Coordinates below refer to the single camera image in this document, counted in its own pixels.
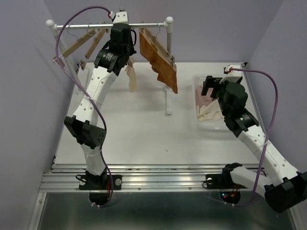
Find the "pink underwear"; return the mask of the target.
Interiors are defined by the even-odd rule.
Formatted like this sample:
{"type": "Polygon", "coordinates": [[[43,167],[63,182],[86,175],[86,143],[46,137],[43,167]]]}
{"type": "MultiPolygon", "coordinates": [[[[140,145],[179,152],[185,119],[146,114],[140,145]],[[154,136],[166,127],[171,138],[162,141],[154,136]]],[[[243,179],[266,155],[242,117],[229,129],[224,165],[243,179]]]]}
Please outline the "pink underwear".
{"type": "Polygon", "coordinates": [[[210,88],[205,96],[201,95],[202,86],[196,88],[196,105],[199,107],[208,106],[214,99],[211,97],[213,89],[210,88]]]}

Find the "beige underwear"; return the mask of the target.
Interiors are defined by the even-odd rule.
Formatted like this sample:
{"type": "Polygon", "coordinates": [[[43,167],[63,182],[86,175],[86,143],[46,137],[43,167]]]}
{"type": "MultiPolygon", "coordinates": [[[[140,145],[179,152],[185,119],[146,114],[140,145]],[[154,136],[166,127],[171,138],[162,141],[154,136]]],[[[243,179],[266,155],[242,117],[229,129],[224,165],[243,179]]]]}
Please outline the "beige underwear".
{"type": "Polygon", "coordinates": [[[138,85],[137,85],[137,76],[134,67],[131,67],[127,65],[125,72],[127,76],[129,77],[129,89],[130,92],[137,91],[138,85]]]}

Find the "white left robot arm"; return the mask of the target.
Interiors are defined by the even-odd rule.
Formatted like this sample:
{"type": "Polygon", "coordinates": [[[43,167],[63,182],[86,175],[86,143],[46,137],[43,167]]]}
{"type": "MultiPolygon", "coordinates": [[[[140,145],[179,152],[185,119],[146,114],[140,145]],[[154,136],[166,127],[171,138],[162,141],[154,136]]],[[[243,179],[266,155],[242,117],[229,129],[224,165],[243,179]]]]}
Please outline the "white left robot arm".
{"type": "Polygon", "coordinates": [[[86,92],[72,116],[65,117],[64,125],[80,144],[85,160],[84,175],[77,175],[79,189],[102,190],[109,185],[107,167],[102,159],[102,145],[106,127],[99,127],[100,109],[110,86],[128,63],[134,49],[134,30],[126,23],[116,23],[110,30],[110,40],[98,52],[86,92]]]}

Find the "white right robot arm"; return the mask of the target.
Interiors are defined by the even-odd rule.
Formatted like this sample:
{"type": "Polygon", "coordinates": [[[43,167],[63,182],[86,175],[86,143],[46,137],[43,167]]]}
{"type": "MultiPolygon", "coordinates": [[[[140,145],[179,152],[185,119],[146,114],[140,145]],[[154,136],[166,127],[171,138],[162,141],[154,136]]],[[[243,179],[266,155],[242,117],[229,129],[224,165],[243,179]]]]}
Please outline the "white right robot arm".
{"type": "Polygon", "coordinates": [[[246,108],[248,95],[242,77],[234,82],[207,76],[202,95],[212,89],[211,97],[221,108],[227,128],[259,160],[256,172],[240,163],[227,164],[220,174],[208,174],[203,182],[207,189],[219,189],[221,199],[239,205],[240,188],[251,189],[252,200],[257,195],[278,213],[307,199],[307,174],[291,165],[267,139],[258,120],[246,108]]]}

